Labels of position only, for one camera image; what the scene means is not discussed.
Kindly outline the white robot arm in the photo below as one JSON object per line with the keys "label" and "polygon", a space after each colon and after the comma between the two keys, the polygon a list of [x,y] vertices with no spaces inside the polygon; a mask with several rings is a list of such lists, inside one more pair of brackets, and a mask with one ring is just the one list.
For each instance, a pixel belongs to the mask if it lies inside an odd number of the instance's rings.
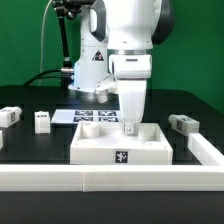
{"label": "white robot arm", "polygon": [[119,96],[124,132],[142,121],[151,49],[174,27],[170,0],[93,0],[81,7],[81,55],[74,65],[73,93],[100,103]]}

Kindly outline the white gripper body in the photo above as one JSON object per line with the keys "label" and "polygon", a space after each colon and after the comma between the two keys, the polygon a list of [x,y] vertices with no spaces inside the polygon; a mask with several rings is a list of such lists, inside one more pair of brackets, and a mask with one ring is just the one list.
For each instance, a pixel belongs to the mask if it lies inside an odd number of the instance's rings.
{"label": "white gripper body", "polygon": [[117,82],[121,120],[140,123],[143,118],[147,79],[151,77],[152,56],[109,56],[109,71]]}

